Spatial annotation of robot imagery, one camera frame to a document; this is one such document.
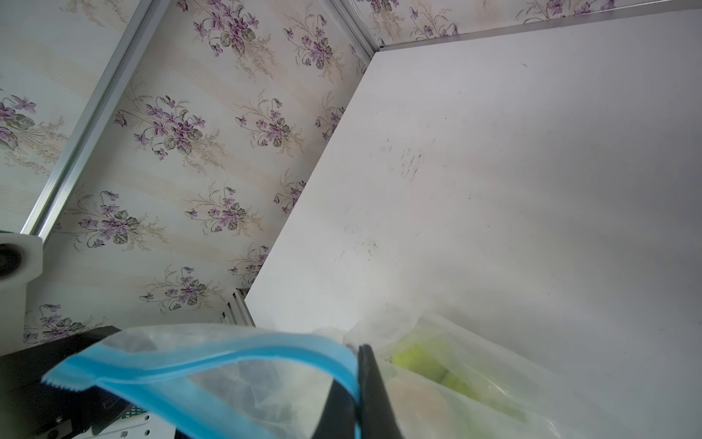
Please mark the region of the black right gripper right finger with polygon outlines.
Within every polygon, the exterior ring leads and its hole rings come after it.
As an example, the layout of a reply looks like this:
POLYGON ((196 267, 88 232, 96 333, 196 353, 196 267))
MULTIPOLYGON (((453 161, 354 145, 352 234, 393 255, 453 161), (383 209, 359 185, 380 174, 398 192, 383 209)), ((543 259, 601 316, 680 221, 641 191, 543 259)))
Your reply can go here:
POLYGON ((395 413, 383 382, 372 347, 358 350, 360 406, 358 422, 362 439, 402 439, 395 413))

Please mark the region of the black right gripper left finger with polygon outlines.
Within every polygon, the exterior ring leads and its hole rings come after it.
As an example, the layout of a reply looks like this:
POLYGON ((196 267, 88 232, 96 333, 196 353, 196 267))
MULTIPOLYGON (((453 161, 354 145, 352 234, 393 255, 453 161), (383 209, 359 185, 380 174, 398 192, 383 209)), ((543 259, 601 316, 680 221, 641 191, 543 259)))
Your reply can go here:
POLYGON ((354 439, 355 437, 355 400, 351 393, 334 380, 312 439, 354 439))

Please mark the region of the green pear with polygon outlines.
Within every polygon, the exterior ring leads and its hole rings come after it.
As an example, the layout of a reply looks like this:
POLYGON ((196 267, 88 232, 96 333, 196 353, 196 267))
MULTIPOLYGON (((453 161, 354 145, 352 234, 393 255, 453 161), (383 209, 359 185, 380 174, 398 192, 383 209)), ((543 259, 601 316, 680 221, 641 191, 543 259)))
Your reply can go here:
POLYGON ((390 362, 397 367, 414 372, 447 389, 487 405, 519 422, 524 423, 527 420, 523 412, 488 398, 482 391, 477 391, 472 384, 463 382, 458 376, 444 367, 444 365, 440 364, 429 351, 419 345, 414 345, 408 349, 391 354, 390 362))

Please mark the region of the clear zip-top bag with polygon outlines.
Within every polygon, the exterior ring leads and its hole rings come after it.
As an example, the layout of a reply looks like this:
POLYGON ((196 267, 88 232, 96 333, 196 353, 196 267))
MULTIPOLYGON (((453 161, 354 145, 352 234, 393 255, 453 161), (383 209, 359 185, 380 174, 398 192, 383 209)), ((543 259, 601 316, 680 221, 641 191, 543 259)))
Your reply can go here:
POLYGON ((187 324, 126 329, 43 376, 67 391, 109 391, 193 438, 312 438, 334 380, 356 403, 358 350, 375 354, 403 438, 564 438, 548 373, 439 316, 390 316, 347 332, 187 324), (419 345, 463 382, 526 415, 519 422, 390 355, 419 345))

